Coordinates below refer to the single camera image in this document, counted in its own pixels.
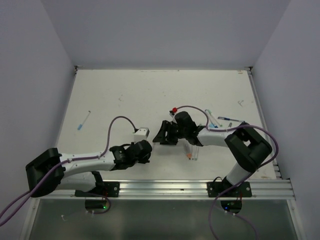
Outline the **orange highlighter marker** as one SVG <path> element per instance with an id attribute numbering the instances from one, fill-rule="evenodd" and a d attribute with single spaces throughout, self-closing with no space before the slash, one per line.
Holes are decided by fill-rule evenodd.
<path id="1" fill-rule="evenodd" d="M 192 152 L 192 147 L 189 144 L 186 144 L 184 146 L 184 151 L 185 151 L 185 155 L 186 157 L 191 160 L 193 157 L 193 152 Z"/>

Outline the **purple capped white pen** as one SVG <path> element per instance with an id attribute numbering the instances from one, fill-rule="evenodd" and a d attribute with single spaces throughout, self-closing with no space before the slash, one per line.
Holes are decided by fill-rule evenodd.
<path id="1" fill-rule="evenodd" d="M 196 147 L 194 145 L 191 146 L 191 159 L 194 161 L 196 156 Z"/>

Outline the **green white pen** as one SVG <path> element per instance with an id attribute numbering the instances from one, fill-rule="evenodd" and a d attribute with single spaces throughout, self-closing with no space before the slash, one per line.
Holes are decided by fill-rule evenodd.
<path id="1" fill-rule="evenodd" d="M 198 157 L 199 157 L 199 149 L 200 149 L 200 147 L 197 146 L 196 150 L 195 150 L 194 160 L 196 160 L 196 161 L 198 160 Z"/>

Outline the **light blue capped pen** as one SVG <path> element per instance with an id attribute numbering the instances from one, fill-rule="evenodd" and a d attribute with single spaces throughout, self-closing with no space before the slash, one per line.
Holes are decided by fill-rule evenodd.
<path id="1" fill-rule="evenodd" d="M 90 116 L 91 111 L 89 110 L 83 121 L 78 125 L 77 130 L 80 131 L 83 127 L 83 125 L 86 123 L 88 117 Z"/>

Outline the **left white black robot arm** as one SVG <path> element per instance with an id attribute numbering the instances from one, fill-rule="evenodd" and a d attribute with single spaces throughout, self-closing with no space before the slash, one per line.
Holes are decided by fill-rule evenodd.
<path id="1" fill-rule="evenodd" d="M 146 164 L 152 153 L 146 141 L 113 146 L 106 153 L 65 154 L 49 148 L 25 167 L 30 196 L 39 198 L 55 190 L 77 190 L 92 196 L 103 193 L 101 171 L 126 170 Z"/>

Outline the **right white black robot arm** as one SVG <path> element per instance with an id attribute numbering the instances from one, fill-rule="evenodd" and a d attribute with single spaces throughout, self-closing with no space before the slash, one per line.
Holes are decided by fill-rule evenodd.
<path id="1" fill-rule="evenodd" d="M 246 122 L 231 131 L 212 129 L 197 125 L 186 111 L 175 114 L 172 121 L 163 120 L 152 142 L 176 145 L 180 139 L 193 146 L 218 146 L 230 150 L 236 164 L 223 178 L 218 189 L 231 197 L 241 190 L 240 182 L 255 173 L 272 153 L 271 145 Z"/>

